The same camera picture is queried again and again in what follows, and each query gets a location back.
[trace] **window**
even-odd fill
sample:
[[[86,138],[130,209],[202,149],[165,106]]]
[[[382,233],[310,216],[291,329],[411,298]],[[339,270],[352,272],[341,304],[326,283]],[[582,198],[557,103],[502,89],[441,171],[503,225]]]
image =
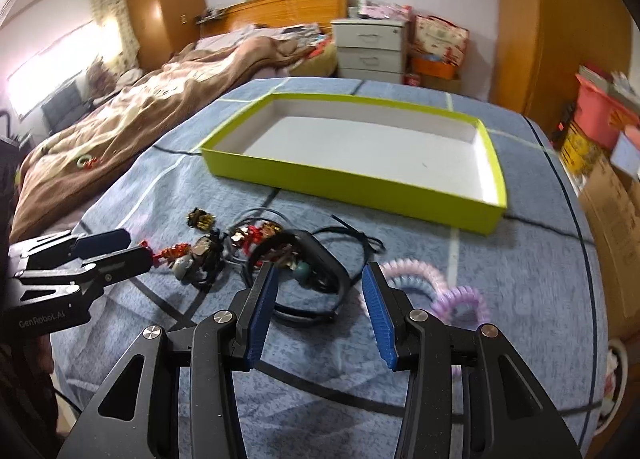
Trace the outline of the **window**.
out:
[[[24,117],[65,81],[87,69],[100,55],[105,62],[122,51],[115,19],[101,28],[90,22],[28,59],[8,78],[11,105]]]

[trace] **white nightstand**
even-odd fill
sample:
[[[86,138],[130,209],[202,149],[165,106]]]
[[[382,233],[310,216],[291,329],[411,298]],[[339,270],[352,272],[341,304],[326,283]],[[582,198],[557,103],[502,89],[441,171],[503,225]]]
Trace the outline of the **white nightstand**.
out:
[[[332,20],[340,77],[402,83],[405,26],[398,20]]]

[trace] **purple spiral hair tie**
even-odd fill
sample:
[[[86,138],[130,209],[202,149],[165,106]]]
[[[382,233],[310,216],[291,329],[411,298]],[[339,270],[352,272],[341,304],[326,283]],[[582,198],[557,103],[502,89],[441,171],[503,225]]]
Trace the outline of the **purple spiral hair tie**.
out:
[[[489,307],[482,293],[476,288],[466,285],[450,289],[439,295],[431,304],[431,312],[433,312],[441,322],[450,325],[453,310],[462,304],[470,305],[475,309],[476,318],[478,319],[477,327],[489,323]],[[456,376],[460,376],[462,369],[459,365],[454,365],[451,368],[451,372]]]

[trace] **drawer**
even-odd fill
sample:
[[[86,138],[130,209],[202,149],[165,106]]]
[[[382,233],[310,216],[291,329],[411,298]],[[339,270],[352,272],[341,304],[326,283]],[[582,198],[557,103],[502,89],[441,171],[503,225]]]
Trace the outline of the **drawer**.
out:
[[[356,80],[373,80],[374,82],[402,83],[402,73],[388,73],[386,71],[369,71],[366,69],[340,69],[340,78],[354,78]]]
[[[338,48],[338,66],[344,69],[404,72],[402,52],[388,49]]]
[[[404,51],[404,27],[368,24],[333,24],[338,48],[374,48]]]

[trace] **curtain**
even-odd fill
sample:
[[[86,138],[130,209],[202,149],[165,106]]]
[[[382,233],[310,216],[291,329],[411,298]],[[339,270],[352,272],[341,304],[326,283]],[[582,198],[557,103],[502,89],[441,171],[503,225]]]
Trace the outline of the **curtain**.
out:
[[[131,27],[126,0],[91,0],[94,22],[100,28],[100,55],[117,76],[138,66],[140,45]]]

